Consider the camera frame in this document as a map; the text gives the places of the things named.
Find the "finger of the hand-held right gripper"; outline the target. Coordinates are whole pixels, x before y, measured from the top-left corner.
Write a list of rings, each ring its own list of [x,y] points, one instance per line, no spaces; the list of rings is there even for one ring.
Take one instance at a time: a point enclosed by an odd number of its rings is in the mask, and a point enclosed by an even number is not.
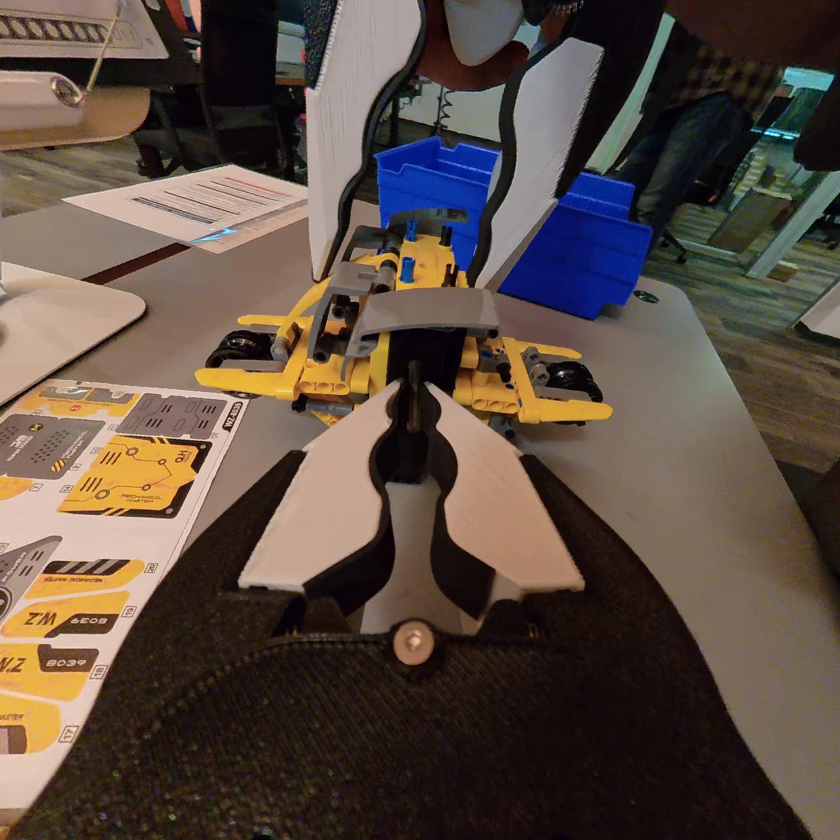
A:
[[[385,106],[413,76],[422,1],[307,1],[306,111],[312,275],[325,280],[350,224]]]
[[[478,288],[499,288],[555,208],[603,52],[567,38],[509,78],[499,112],[500,169],[479,221]]]

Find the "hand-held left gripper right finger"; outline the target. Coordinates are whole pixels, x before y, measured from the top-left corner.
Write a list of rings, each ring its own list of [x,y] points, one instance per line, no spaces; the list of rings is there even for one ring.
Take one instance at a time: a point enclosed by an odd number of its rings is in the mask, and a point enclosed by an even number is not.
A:
[[[441,592],[482,618],[494,601],[582,591],[522,453],[431,383],[420,386],[420,419],[440,489],[430,562]]]

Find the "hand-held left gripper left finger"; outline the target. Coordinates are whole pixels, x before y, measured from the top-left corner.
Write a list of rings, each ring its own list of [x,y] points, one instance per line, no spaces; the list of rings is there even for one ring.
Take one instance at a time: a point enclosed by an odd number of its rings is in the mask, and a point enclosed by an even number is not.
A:
[[[375,464],[392,429],[394,381],[304,448],[238,579],[307,597],[373,597],[395,558],[389,500]]]

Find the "yellow toy brick vehicle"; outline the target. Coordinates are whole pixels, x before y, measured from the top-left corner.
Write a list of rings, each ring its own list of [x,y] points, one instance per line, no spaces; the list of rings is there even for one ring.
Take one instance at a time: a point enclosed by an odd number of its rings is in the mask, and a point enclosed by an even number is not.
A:
[[[472,287],[455,262],[454,213],[397,214],[387,227],[359,226],[330,276],[290,313],[246,316],[196,372],[230,396],[270,396],[327,425],[351,415],[411,360],[434,384],[506,439],[515,424],[584,425],[612,408],[573,350],[501,335],[493,293]],[[417,484],[427,437],[406,430],[398,399],[386,480]]]

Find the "person's right hand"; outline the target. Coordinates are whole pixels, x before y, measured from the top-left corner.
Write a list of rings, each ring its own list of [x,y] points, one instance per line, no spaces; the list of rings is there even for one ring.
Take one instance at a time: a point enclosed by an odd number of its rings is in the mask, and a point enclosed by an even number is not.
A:
[[[475,66],[462,63],[452,45],[443,1],[426,1],[427,32],[417,74],[456,91],[483,91],[506,83],[527,62],[529,47],[513,40]]]

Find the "black office chair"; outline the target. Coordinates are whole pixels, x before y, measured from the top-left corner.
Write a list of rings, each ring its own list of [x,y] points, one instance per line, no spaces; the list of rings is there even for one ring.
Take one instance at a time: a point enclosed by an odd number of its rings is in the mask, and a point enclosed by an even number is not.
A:
[[[276,84],[278,6],[201,2],[198,84],[152,90],[149,115],[132,134],[141,175],[232,163],[294,179],[291,130],[302,101]]]

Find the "blue plastic bin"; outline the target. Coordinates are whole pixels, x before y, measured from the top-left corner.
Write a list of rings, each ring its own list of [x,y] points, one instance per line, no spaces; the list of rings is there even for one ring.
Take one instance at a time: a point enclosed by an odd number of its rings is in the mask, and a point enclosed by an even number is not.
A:
[[[469,266],[498,152],[433,137],[378,153],[381,225],[424,208],[458,208],[466,224],[453,233],[455,262]],[[652,236],[628,221],[632,184],[582,173],[500,286],[510,297],[593,320],[606,304],[632,295]]]

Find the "printed paper sheet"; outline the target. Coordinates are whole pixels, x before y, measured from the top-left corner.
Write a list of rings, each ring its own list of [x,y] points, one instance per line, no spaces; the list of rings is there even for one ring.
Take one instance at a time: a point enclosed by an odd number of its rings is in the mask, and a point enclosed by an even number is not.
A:
[[[304,185],[225,164],[65,202],[222,254],[308,217],[307,198]]]

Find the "yellow sticker sheet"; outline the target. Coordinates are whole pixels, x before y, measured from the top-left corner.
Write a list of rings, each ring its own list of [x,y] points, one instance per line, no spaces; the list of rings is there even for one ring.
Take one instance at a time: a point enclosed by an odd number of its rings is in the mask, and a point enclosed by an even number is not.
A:
[[[2,416],[2,823],[77,740],[244,410],[229,396],[49,380]]]

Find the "open instruction booklet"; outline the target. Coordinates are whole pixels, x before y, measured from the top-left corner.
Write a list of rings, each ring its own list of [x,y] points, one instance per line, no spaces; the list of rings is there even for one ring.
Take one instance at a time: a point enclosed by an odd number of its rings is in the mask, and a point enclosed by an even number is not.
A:
[[[163,60],[169,56],[141,1],[2,1],[1,57]]]

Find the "white book stand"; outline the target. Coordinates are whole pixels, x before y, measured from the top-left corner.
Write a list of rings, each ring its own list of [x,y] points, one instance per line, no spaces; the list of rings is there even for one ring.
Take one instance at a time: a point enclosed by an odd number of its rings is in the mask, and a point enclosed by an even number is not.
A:
[[[3,58],[2,152],[116,140],[139,128],[147,87],[100,86],[108,44],[96,58]],[[95,290],[2,259],[2,404],[26,392],[144,314],[129,293]]]

